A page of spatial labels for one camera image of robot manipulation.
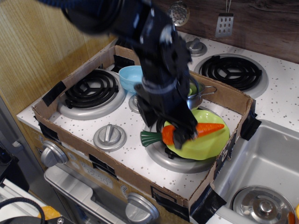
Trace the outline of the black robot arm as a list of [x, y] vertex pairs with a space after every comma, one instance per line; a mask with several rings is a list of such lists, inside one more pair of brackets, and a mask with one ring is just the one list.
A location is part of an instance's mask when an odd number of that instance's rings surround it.
[[174, 146], [197, 137], [197, 121], [187, 106], [191, 53], [171, 18], [150, 0], [47, 0], [80, 31], [112, 33], [137, 54], [142, 83], [135, 86], [138, 109], [150, 126], [163, 118], [175, 126]]

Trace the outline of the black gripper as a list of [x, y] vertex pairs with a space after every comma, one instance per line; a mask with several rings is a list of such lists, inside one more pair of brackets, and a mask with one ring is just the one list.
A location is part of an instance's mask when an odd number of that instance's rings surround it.
[[176, 127], [173, 131], [176, 149], [181, 149], [188, 140], [198, 137], [195, 128], [197, 121], [186, 102], [189, 93], [187, 89], [179, 86], [166, 93], [153, 94], [137, 84], [135, 90], [138, 110], [146, 126], [150, 127], [156, 121], [165, 119]]

